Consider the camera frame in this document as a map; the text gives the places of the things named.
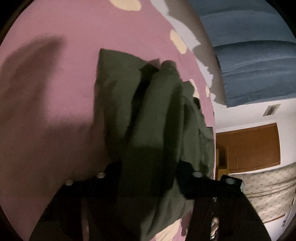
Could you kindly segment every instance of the cream polka dot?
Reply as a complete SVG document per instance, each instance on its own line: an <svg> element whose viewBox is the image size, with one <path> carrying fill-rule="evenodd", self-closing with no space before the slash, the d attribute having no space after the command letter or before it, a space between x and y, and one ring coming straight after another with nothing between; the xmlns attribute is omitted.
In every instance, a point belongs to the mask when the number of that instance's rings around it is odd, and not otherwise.
<svg viewBox="0 0 296 241"><path fill-rule="evenodd" d="M178 232L180 226L180 219L162 230L160 233L156 234L155 240L156 241L172 241L173 237Z"/></svg>
<svg viewBox="0 0 296 241"><path fill-rule="evenodd" d="M190 79L189 81L192 84L192 86L194 87L193 97L199 99L200 98L200 94L198 93L198 90L197 90L196 84L194 83L194 80L193 79Z"/></svg>
<svg viewBox="0 0 296 241"><path fill-rule="evenodd" d="M185 54L187 52L186 44L183 42L181 37L173 29L170 31L170 39L181 54Z"/></svg>
<svg viewBox="0 0 296 241"><path fill-rule="evenodd" d="M139 0L109 0L115 7L125 11L140 11L142 5Z"/></svg>
<svg viewBox="0 0 296 241"><path fill-rule="evenodd" d="M210 96L210 94L211 94L211 92L210 92L210 89L209 89L208 85L206 85L206 86L205 86L205 93L206 93L207 97L209 97L209 96Z"/></svg>

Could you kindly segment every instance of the wall vent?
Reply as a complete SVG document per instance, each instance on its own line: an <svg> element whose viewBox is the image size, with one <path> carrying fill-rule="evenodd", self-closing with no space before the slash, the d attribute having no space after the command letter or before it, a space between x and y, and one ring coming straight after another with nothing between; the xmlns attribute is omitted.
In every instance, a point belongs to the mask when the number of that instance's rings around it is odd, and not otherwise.
<svg viewBox="0 0 296 241"><path fill-rule="evenodd" d="M274 104L267 107L263 116L273 115L279 108L280 104Z"/></svg>

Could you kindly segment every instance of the brown door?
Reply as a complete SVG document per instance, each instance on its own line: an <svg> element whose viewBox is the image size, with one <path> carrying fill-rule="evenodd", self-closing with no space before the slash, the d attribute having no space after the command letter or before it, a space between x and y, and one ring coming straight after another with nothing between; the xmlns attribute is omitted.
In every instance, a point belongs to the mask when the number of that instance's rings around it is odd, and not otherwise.
<svg viewBox="0 0 296 241"><path fill-rule="evenodd" d="M217 133L217 147L223 149L228 173L246 172L280 164L276 123Z"/></svg>

